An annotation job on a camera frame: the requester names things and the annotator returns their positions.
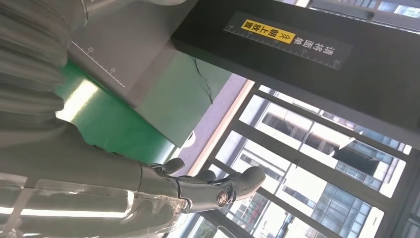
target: building window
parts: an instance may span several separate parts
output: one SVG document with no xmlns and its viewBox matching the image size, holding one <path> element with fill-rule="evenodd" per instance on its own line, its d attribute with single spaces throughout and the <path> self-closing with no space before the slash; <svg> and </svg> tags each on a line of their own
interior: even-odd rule
<svg viewBox="0 0 420 238">
<path fill-rule="evenodd" d="M 390 3 L 390 2 L 385 2 L 385 1 L 383 1 L 383 2 L 381 2 L 381 4 L 379 5 L 378 10 L 394 13 L 394 12 L 395 12 L 395 10 L 397 10 L 398 6 L 399 6 L 399 5 L 398 5 L 398 4 L 396 4 L 396 3 Z"/>
<path fill-rule="evenodd" d="M 371 206 L 327 184 L 312 218 L 343 238 L 358 237 Z"/>
<path fill-rule="evenodd" d="M 211 238 L 216 234 L 217 228 L 207 220 L 203 220 L 192 238 Z"/>
<path fill-rule="evenodd" d="M 230 210 L 232 207 L 231 203 L 223 208 L 222 213 L 233 215 L 232 221 L 250 233 L 257 224 L 267 204 L 268 200 L 259 193 L 256 193 L 249 203 L 247 200 L 242 200 L 241 206 L 235 212 Z"/>
<path fill-rule="evenodd" d="M 396 13 L 404 16 L 419 18 L 420 8 L 400 5 L 400 8 L 396 11 Z"/>
<path fill-rule="evenodd" d="M 268 167 L 266 167 L 264 165 L 261 165 L 257 161 L 249 158 L 248 156 L 246 156 L 244 154 L 241 155 L 241 160 L 247 162 L 248 164 L 250 164 L 252 166 L 258 166 L 258 167 L 260 167 L 264 171 L 265 175 L 270 176 L 270 177 L 272 177 L 273 179 L 275 179 L 277 181 L 281 181 L 281 179 L 283 178 L 281 175 L 279 175 L 278 173 L 276 173 L 272 169 L 270 169 L 270 168 L 268 168 Z"/>
<path fill-rule="evenodd" d="M 300 128 L 296 125 L 293 125 L 292 123 L 288 121 L 284 121 L 271 113 L 267 113 L 262 119 L 262 122 L 299 141 L 302 141 L 306 134 L 305 129 Z"/>
<path fill-rule="evenodd" d="M 338 148 L 338 146 L 322 139 L 321 137 L 312 132 L 308 135 L 305 144 L 327 155 L 333 152 L 335 148 Z"/>
<path fill-rule="evenodd" d="M 347 176 L 353 177 L 354 179 L 362 182 L 363 184 L 366 184 L 367 186 L 375 189 L 376 191 L 379 191 L 380 186 L 382 185 L 382 181 L 372 177 L 368 176 L 363 172 L 360 172 L 343 162 L 338 162 L 337 166 L 335 167 L 336 170 L 346 174 Z"/>
<path fill-rule="evenodd" d="M 290 196 L 296 198 L 297 200 L 299 200 L 300 202 L 306 204 L 307 206 L 309 206 L 310 208 L 315 208 L 316 203 L 309 200 L 307 197 L 305 197 L 304 195 L 302 195 L 301 193 L 299 193 L 298 191 L 295 191 L 292 188 L 289 188 L 288 186 L 284 186 L 282 189 L 284 192 L 286 192 L 287 194 L 289 194 Z"/>
<path fill-rule="evenodd" d="M 309 227 L 305 235 L 308 238 L 328 238 L 323 234 L 319 233 L 317 230 L 313 229 L 312 227 Z"/>
</svg>

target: glass pane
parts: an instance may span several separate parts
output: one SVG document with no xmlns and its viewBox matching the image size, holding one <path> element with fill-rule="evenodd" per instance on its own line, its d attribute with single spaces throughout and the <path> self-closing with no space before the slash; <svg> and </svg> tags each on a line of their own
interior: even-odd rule
<svg viewBox="0 0 420 238">
<path fill-rule="evenodd" d="M 210 165 L 209 170 L 214 172 L 217 179 L 222 179 L 227 176 L 227 173 L 223 172 L 223 170 L 215 165 Z"/>
<path fill-rule="evenodd" d="M 414 215 L 417 215 L 420 217 L 420 192 L 417 195 L 416 203 L 414 204 L 414 207 L 411 211 Z"/>
<path fill-rule="evenodd" d="M 200 218 L 198 214 L 182 214 L 180 219 L 183 219 L 185 222 L 179 228 L 175 229 L 167 238 L 186 238 L 189 233 L 197 223 L 197 220 Z"/>
<path fill-rule="evenodd" d="M 262 187 L 272 193 L 278 189 L 285 171 L 290 166 L 289 161 L 234 131 L 229 134 L 216 158 L 240 172 L 251 166 L 260 167 L 266 175 Z"/>
<path fill-rule="evenodd" d="M 256 238 L 324 237 L 259 193 L 229 204 L 222 213 Z"/>
<path fill-rule="evenodd" d="M 292 165 L 236 132 L 229 135 L 216 158 L 235 168 L 236 171 L 243 172 L 249 166 L 255 165 L 255 161 L 244 160 L 246 149 L 259 156 L 260 160 L 257 163 L 266 162 L 266 165 L 272 169 L 273 174 L 267 175 L 263 187 L 269 191 L 274 190 L 272 193 L 283 201 L 341 237 L 352 236 L 352 233 L 356 234 L 356 237 L 365 237 L 365 234 L 373 237 L 376 233 L 383 216 L 382 211 Z M 279 165 L 288 166 L 284 171 L 280 171 Z M 281 181 L 273 179 L 275 175 L 280 176 Z M 259 214 L 265 214 L 268 205 L 269 202 L 265 198 L 256 195 L 230 205 L 229 211 L 225 213 L 229 219 L 252 233 L 258 228 Z"/>
<path fill-rule="evenodd" d="M 315 123 L 300 151 L 392 197 L 405 162 Z"/>
<path fill-rule="evenodd" d="M 404 238 L 419 238 L 420 228 L 412 223 L 407 224 L 407 233 Z"/>
<path fill-rule="evenodd" d="M 263 92 L 269 93 L 269 94 L 271 94 L 271 95 L 273 95 L 273 96 L 275 96 L 275 97 L 277 97 L 277 98 L 279 98 L 279 99 L 281 99 L 281 100 L 283 100 L 285 102 L 288 102 L 290 104 L 293 104 L 295 106 L 298 106 L 298 107 L 300 107 L 302 109 L 305 109 L 305 110 L 307 110 L 309 112 L 312 112 L 314 114 L 320 115 L 323 118 L 326 118 L 326 119 L 328 119 L 328 120 L 330 120 L 330 121 L 332 121 L 332 122 L 334 122 L 336 124 L 339 124 L 339 125 L 344 126 L 344 127 L 348 128 L 348 129 L 354 130 L 357 133 L 360 133 L 360 134 L 362 134 L 362 135 L 364 135 L 366 137 L 369 137 L 369 138 L 371 138 L 373 140 L 376 140 L 376 141 L 378 141 L 378 142 L 380 142 L 380 143 L 382 143 L 384 145 L 390 146 L 390 147 L 392 147 L 394 149 L 397 149 L 399 151 L 403 151 L 405 154 L 409 154 L 410 151 L 411 151 L 411 146 L 409 146 L 409 145 L 406 145 L 404 143 L 401 143 L 399 141 L 396 141 L 394 139 L 391 139 L 391 138 L 389 138 L 387 136 L 384 136 L 382 134 L 379 134 L 379 133 L 377 133 L 377 132 L 375 132 L 373 130 L 367 129 L 367 128 L 363 127 L 363 126 L 357 125 L 356 123 L 353 123 L 351 121 L 348 121 L 346 119 L 343 119 L 341 117 L 338 117 L 338 116 L 336 116 L 334 114 L 331 114 L 329 112 L 325 112 L 323 110 L 320 110 L 319 108 L 316 108 L 316 107 L 314 107 L 312 105 L 309 105 L 307 103 L 304 103 L 302 101 L 299 101 L 297 99 L 294 99 L 294 98 L 292 98 L 290 96 L 287 96 L 286 94 L 277 92 L 277 91 L 272 90 L 272 89 L 270 89 L 268 87 L 265 87 L 265 86 L 261 86 L 260 87 L 260 90 L 263 91 Z"/>
<path fill-rule="evenodd" d="M 400 7 L 397 9 L 396 13 L 399 14 L 399 15 L 419 18 L 420 17 L 420 8 L 400 5 Z"/>
<path fill-rule="evenodd" d="M 302 102 L 296 103 L 295 99 L 284 94 L 277 93 L 277 97 L 308 111 L 315 110 L 311 110 Z M 360 134 L 366 131 L 364 127 L 318 111 L 320 116 L 345 125 L 351 130 L 358 131 L 362 128 Z M 388 197 L 392 197 L 406 164 L 398 158 L 258 96 L 251 99 L 240 120 Z M 378 140 L 381 136 L 381 142 L 388 138 L 371 130 L 367 131 L 367 134 Z M 401 146 L 392 139 L 389 139 L 389 144 Z"/>
<path fill-rule="evenodd" d="M 380 11 L 386 11 L 386 12 L 392 12 L 394 13 L 395 10 L 398 8 L 398 4 L 396 3 L 390 3 L 390 2 L 381 2 L 381 4 L 378 7 L 378 10 Z"/>
<path fill-rule="evenodd" d="M 239 120 L 295 149 L 302 144 L 313 123 L 258 96 L 252 97 Z"/>
<path fill-rule="evenodd" d="M 14 210 L 25 182 L 26 177 L 0 173 L 0 233 Z"/>
<path fill-rule="evenodd" d="M 229 238 L 223 231 L 198 214 L 193 216 L 183 234 L 175 233 L 177 232 L 170 233 L 168 238 Z"/>
</svg>

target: gray surface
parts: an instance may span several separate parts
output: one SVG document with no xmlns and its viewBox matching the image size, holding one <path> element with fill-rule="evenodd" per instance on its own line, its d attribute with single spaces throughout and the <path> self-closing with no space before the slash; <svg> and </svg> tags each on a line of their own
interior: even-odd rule
<svg viewBox="0 0 420 238">
<path fill-rule="evenodd" d="M 72 44 L 69 55 L 136 107 L 176 54 L 167 43 L 195 2 L 176 6 L 131 3 L 74 32 L 72 39 L 78 47 Z"/>
<path fill-rule="evenodd" d="M 196 141 L 192 146 L 183 149 L 179 154 L 179 157 L 185 162 L 185 167 L 178 171 L 176 173 L 177 175 L 187 174 L 191 169 L 214 131 L 223 120 L 230 106 L 235 101 L 236 97 L 238 97 L 238 94 L 246 81 L 245 78 L 236 74 L 230 76 L 229 80 L 214 100 L 214 104 L 209 107 L 194 129 Z"/>
<path fill-rule="evenodd" d="M 198 74 L 191 56 L 177 54 L 135 108 L 142 118 L 178 147 L 184 144 L 209 108 L 210 91 L 214 98 L 231 75 L 201 60 L 197 60 L 197 66 L 207 80 Z"/>
</svg>

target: window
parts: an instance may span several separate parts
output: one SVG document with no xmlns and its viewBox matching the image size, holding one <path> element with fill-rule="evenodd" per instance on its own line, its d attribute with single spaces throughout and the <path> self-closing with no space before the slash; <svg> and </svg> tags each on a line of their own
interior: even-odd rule
<svg viewBox="0 0 420 238">
<path fill-rule="evenodd" d="M 321 233 L 258 193 L 245 212 L 252 218 L 250 220 L 244 219 L 246 215 L 241 218 L 232 216 L 231 211 L 235 205 L 230 206 L 231 208 L 223 208 L 222 213 L 256 238 L 303 238 L 310 232 L 319 234 L 316 238 L 324 238 Z"/>
<path fill-rule="evenodd" d="M 312 228 L 308 229 L 305 235 L 308 238 L 328 238 Z"/>
<path fill-rule="evenodd" d="M 414 225 L 413 223 L 407 224 L 407 231 L 404 238 L 418 238 L 420 237 L 420 227 Z"/>
<path fill-rule="evenodd" d="M 324 140 L 323 138 L 314 134 L 313 132 L 309 134 L 308 138 L 305 141 L 305 144 L 327 155 L 331 154 L 335 150 L 335 148 L 338 148 L 338 145 L 334 145 L 333 143 Z"/>
<path fill-rule="evenodd" d="M 202 220 L 200 225 L 196 228 L 195 234 L 191 238 L 213 238 L 216 234 L 216 227 L 207 220 Z"/>
<path fill-rule="evenodd" d="M 257 226 L 261 215 L 265 214 L 269 201 L 256 193 L 250 200 L 243 200 L 239 204 L 231 203 L 222 209 L 222 213 L 240 227 L 251 233 Z"/>
<path fill-rule="evenodd" d="M 325 187 L 312 218 L 343 238 L 358 237 L 370 205 L 331 184 Z"/>
<path fill-rule="evenodd" d="M 248 164 L 252 165 L 252 166 L 258 166 L 258 167 L 260 167 L 264 171 L 265 175 L 270 176 L 270 177 L 272 177 L 273 179 L 275 179 L 277 181 L 281 181 L 282 176 L 279 175 L 277 172 L 273 171 L 272 169 L 270 169 L 270 168 L 268 168 L 268 167 L 266 167 L 264 165 L 259 164 L 258 162 L 256 162 L 255 160 L 249 158 L 246 155 L 241 155 L 241 159 L 243 161 L 247 162 Z"/>
<path fill-rule="evenodd" d="M 381 2 L 381 4 L 378 7 L 378 10 L 380 11 L 386 11 L 386 12 L 392 12 L 394 13 L 395 10 L 398 8 L 398 4 L 396 3 L 390 3 L 390 2 Z"/>
<path fill-rule="evenodd" d="M 288 186 L 284 186 L 283 187 L 283 191 L 285 191 L 287 194 L 289 194 L 290 196 L 298 199 L 299 201 L 303 202 L 304 204 L 306 204 L 307 206 L 309 206 L 310 208 L 315 208 L 316 203 L 309 200 L 307 197 L 303 196 L 301 193 L 289 188 Z"/>
<path fill-rule="evenodd" d="M 420 17 L 420 8 L 411 7 L 411 6 L 403 6 L 400 5 L 399 9 L 397 9 L 397 14 L 419 18 Z"/>
<path fill-rule="evenodd" d="M 302 141 L 306 134 L 306 130 L 300 128 L 296 124 L 293 124 L 292 121 L 282 120 L 271 113 L 267 113 L 262 122 L 278 131 L 283 132 L 286 135 L 290 135 L 299 141 Z"/>
</svg>

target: white ruler scale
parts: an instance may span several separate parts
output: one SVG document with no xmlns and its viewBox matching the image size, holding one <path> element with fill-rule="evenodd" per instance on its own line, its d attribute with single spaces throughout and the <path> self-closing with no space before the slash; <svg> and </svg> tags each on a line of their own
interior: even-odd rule
<svg viewBox="0 0 420 238">
<path fill-rule="evenodd" d="M 95 49 L 93 47 L 88 47 L 87 49 L 84 49 L 83 47 L 80 47 L 77 42 L 72 41 L 74 46 L 76 46 L 79 50 L 81 50 L 87 57 L 89 57 L 93 62 L 95 62 L 96 65 L 98 65 L 103 71 L 105 71 L 112 79 L 114 79 L 121 87 L 125 88 L 125 85 L 118 80 L 118 78 L 115 76 L 116 69 L 115 67 L 105 67 L 102 64 L 100 64 L 97 60 L 94 58 Z"/>
</svg>

